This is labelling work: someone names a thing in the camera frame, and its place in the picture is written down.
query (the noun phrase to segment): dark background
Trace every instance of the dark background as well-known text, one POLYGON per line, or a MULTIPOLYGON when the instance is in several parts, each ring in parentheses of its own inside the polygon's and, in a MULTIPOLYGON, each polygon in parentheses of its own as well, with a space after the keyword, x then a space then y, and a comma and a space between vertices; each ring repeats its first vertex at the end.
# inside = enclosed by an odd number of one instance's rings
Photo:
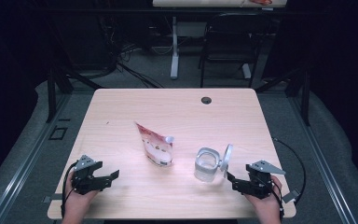
MULTIPOLYGON (((76 3, 94 7, 86 0, 76 3)), ((150 1, 139 1, 137 6, 150 6, 150 1)), ((314 17, 282 20, 263 76, 279 77, 310 62, 311 90, 349 137, 352 160, 358 168, 358 2, 292 0, 287 5, 289 10, 303 11, 330 7, 333 16, 323 20, 314 17)), ((61 32, 60 42, 41 17, 21 11, 14 0, 0 1, 0 165, 31 117, 37 101, 34 88, 47 79, 53 63, 104 68, 111 62, 96 17, 78 19, 84 22, 78 24, 64 16, 54 19, 67 22, 72 28, 61 32), (97 32, 85 35, 88 30, 97 32), (76 43, 87 45, 80 49, 76 43)), ((138 19, 143 21, 136 23, 138 30, 150 22, 143 16, 138 19)), ((130 38, 133 27, 122 27, 130 38)), ((132 41, 147 45, 139 36, 132 41)))

